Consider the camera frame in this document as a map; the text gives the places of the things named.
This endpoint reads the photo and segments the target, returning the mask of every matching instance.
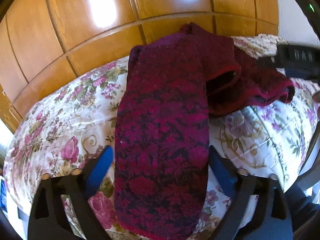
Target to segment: wooden headboard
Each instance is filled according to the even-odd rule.
[[[190,21],[219,35],[277,35],[277,0],[15,0],[0,23],[8,107],[24,116],[77,76]]]

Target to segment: folded garment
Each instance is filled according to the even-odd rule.
[[[267,106],[276,100],[284,103],[291,102],[294,96],[294,86],[291,80],[276,69],[258,68],[256,59],[233,46],[233,41],[232,49],[230,48],[230,41],[228,40],[230,38],[206,32],[194,23],[183,26],[181,31],[193,36],[192,42],[197,44],[200,56],[208,59],[205,64],[203,63],[204,73],[216,69],[220,69],[219,74],[222,73],[214,80],[206,79],[210,114],[226,115],[246,106]],[[216,57],[211,59],[208,56],[213,50],[217,49],[218,45],[215,45],[215,43],[220,44],[221,47],[218,49],[218,55],[223,59],[231,58],[232,62],[236,62],[241,68],[241,74],[239,74],[239,70],[233,69],[234,78],[231,82],[225,79],[226,73],[229,75],[230,72],[224,72],[227,67],[223,64],[223,61],[215,61],[214,58]],[[217,90],[215,86],[211,85],[212,82],[218,86],[224,84],[222,85],[223,90]]]
[[[177,33],[132,49],[115,130],[115,210],[123,228],[187,239],[208,176],[205,80],[198,51]]]

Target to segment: white floral fabric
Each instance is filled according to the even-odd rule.
[[[284,40],[272,35],[235,37],[235,45],[258,58],[276,54]],[[41,175],[68,175],[97,157],[106,145],[114,146],[119,102],[126,90],[129,57],[116,60],[75,79],[36,103],[24,117],[7,152],[4,176],[17,205],[30,213]],[[266,107],[246,107],[225,117],[209,119],[210,144],[238,168],[268,177],[275,173],[284,190],[296,180],[315,130],[318,105],[312,95],[317,84],[292,79],[295,96],[290,104],[274,102]],[[141,240],[120,227],[114,211],[114,167],[99,191],[89,199],[97,219],[112,239]],[[252,218],[252,196],[244,226]],[[74,233],[85,238],[72,203],[62,196]],[[207,195],[198,225],[190,239],[207,239],[218,226],[231,200],[225,196],[209,169]]]

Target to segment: wooden cabinet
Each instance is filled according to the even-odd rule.
[[[0,91],[0,118],[14,134],[22,118],[11,104],[1,85]]]

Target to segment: finger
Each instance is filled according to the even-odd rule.
[[[320,91],[315,93],[313,96],[312,96],[312,99],[317,102],[317,103],[320,103]]]

